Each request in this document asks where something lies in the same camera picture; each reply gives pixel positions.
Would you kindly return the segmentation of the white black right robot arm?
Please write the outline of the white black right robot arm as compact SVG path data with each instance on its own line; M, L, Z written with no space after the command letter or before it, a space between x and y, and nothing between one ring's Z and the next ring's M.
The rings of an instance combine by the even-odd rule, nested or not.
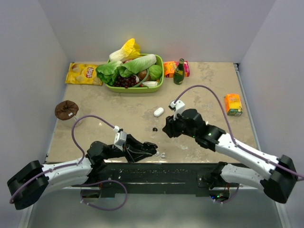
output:
M243 167L238 167L219 162L211 173L201 177L210 189L226 183L243 184L260 189L270 199L285 204L298 181L290 157L283 155L277 158L235 140L223 129L207 124L196 109L166 117L162 130L170 138L189 136L200 147L243 164Z

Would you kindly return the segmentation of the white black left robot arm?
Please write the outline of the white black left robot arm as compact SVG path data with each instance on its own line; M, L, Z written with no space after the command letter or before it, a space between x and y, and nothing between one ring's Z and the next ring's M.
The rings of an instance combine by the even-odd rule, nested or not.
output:
M74 185L94 186L98 174L107 165L106 160L125 157L129 163L135 163L152 157L157 148L152 142L143 143L128 134L118 144L93 142L84 158L56 164L31 161L8 180L9 202L15 209L22 210L53 191Z

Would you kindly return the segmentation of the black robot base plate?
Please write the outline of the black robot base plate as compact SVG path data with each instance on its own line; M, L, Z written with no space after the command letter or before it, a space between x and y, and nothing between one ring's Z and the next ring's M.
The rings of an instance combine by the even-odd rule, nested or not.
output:
M108 163L93 169L85 186L104 181L101 196L115 194L189 194L208 197L213 188L227 183L220 177L224 163Z

